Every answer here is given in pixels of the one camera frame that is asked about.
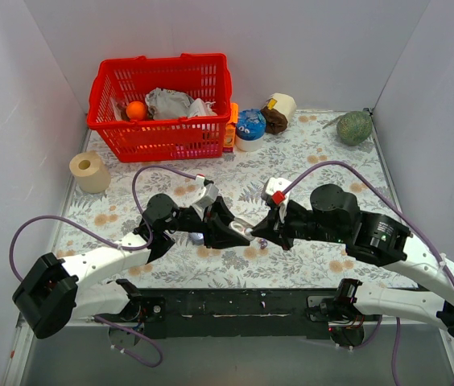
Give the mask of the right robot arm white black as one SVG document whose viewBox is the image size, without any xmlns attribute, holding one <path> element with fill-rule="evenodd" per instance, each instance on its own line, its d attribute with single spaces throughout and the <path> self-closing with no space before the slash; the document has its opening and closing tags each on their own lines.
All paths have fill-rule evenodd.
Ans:
<svg viewBox="0 0 454 386">
<path fill-rule="evenodd" d="M 427 244 L 393 218 L 362 211 L 357 197 L 334 184 L 317 187 L 306 209 L 284 195 L 286 179 L 271 178 L 262 199 L 270 210 L 252 231 L 287 251 L 296 239 L 343 244 L 348 256 L 398 273 L 417 290 L 381 288 L 344 279 L 335 295 L 310 305 L 315 320 L 341 322 L 389 315 L 431 324 L 454 338 L 454 263 L 438 261 Z"/>
</svg>

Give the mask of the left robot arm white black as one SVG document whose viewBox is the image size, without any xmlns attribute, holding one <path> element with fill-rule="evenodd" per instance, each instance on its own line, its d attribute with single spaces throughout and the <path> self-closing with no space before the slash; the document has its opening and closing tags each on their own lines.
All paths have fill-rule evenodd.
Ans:
<svg viewBox="0 0 454 386">
<path fill-rule="evenodd" d="M 116 314 L 130 322 L 139 316 L 142 295 L 126 281 L 104 287 L 106 278 L 164 256 L 174 245 L 173 232 L 201 234 L 213 249 L 247 246 L 252 224 L 235 217 L 221 196 L 205 196 L 190 207 L 179 207 L 170 196 L 150 198 L 142 223 L 111 247 L 81 255 L 39 257 L 13 294 L 13 302 L 33 330 L 45 339 L 70 320 L 95 314 Z"/>
</svg>

